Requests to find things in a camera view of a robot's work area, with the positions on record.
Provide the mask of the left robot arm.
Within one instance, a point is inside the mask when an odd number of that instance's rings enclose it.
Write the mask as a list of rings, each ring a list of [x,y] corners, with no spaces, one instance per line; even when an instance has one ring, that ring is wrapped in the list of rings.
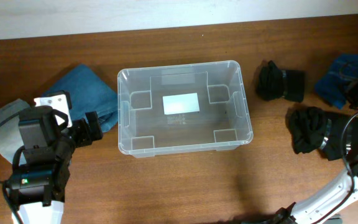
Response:
[[[68,123],[68,115],[51,106],[19,113],[24,142],[14,154],[12,175],[2,191],[14,223],[60,223],[65,187],[75,149],[102,139],[96,112]]]

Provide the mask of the black cloth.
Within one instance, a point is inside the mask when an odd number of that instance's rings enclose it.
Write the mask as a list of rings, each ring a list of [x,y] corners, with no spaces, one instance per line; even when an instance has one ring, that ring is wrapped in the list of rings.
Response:
[[[294,152],[306,154],[319,149],[329,161],[340,159],[340,142],[346,145],[347,153],[358,145],[358,118],[354,118],[349,125],[348,120],[346,114],[312,106],[293,111],[288,128]]]
[[[271,60],[260,70],[256,93],[265,101],[284,98],[301,103],[305,94],[305,77],[304,71],[282,70]]]

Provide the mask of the blue cloth bundle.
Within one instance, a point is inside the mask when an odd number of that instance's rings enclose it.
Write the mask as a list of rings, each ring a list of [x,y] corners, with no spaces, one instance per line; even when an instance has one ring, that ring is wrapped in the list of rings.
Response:
[[[347,101],[345,89],[356,79],[358,79],[358,55],[341,54],[314,85],[314,90],[324,101],[341,110]]]

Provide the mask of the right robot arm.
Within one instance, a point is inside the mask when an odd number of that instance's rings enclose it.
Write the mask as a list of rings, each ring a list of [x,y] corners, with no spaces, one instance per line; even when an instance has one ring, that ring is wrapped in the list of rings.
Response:
[[[339,152],[344,170],[311,197],[280,208],[275,214],[258,223],[324,223],[337,212],[358,201],[358,145],[347,147],[349,127],[358,112],[346,120],[339,139]]]

